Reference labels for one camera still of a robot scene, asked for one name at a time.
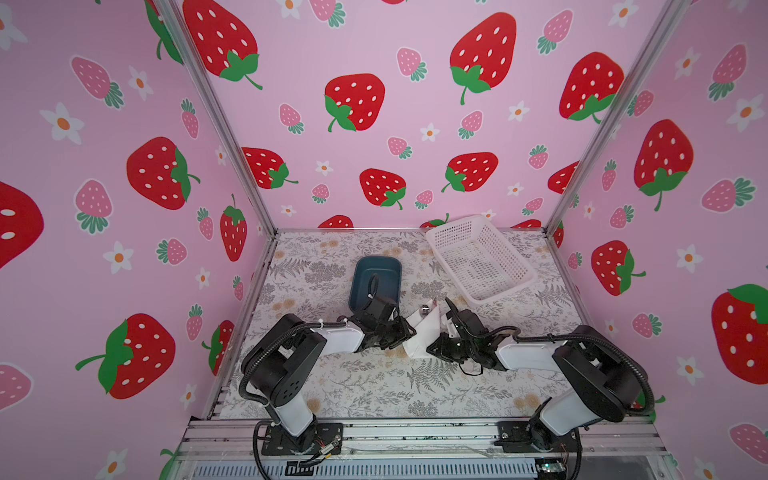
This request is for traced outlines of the white paper napkin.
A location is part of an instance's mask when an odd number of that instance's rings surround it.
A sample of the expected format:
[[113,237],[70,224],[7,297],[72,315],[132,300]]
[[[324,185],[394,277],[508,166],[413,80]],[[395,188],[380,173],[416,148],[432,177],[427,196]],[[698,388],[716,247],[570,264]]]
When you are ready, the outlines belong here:
[[431,355],[427,353],[426,348],[433,343],[441,333],[442,314],[437,300],[433,299],[425,303],[431,307],[430,314],[422,318],[418,309],[407,318],[407,322],[416,334],[406,340],[402,346],[411,359],[427,359]]

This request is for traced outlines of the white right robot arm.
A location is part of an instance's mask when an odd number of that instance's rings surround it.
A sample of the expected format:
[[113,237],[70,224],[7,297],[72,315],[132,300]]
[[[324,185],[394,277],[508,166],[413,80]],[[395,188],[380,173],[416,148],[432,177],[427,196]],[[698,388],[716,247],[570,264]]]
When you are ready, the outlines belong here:
[[499,445],[550,452],[563,443],[577,443],[582,428],[655,411],[644,368],[594,328],[580,325],[567,334],[524,336],[516,326],[490,330],[471,310],[446,303],[452,329],[426,347],[428,354],[458,365],[471,360],[481,372],[558,372],[568,382],[564,393],[544,401],[526,423],[517,422],[516,432]]

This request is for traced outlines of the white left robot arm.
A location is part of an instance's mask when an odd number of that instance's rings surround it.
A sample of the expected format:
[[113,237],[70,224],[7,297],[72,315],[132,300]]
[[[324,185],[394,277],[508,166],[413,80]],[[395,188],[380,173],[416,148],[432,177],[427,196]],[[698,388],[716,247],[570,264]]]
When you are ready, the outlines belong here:
[[316,415],[302,389],[320,357],[394,349],[415,336],[399,306],[386,297],[374,296],[352,315],[330,322],[307,322],[289,313],[246,354],[237,391],[264,407],[284,434],[301,441],[316,432]]

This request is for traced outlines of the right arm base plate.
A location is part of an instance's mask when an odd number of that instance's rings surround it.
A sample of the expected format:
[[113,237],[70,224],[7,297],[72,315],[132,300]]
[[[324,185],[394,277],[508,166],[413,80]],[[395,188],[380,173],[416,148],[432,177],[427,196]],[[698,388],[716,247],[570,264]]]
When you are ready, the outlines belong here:
[[497,433],[493,445],[501,447],[505,453],[554,454],[581,450],[578,433],[558,436],[540,423],[501,421],[497,424]]

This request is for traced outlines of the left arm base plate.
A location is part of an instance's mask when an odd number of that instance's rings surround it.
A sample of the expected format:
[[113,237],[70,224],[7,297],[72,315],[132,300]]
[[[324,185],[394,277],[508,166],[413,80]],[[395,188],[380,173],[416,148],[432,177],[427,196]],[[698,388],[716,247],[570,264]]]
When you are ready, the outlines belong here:
[[265,456],[289,455],[336,455],[341,452],[344,424],[337,422],[312,422],[298,436],[292,436],[283,426],[269,426],[260,454]]

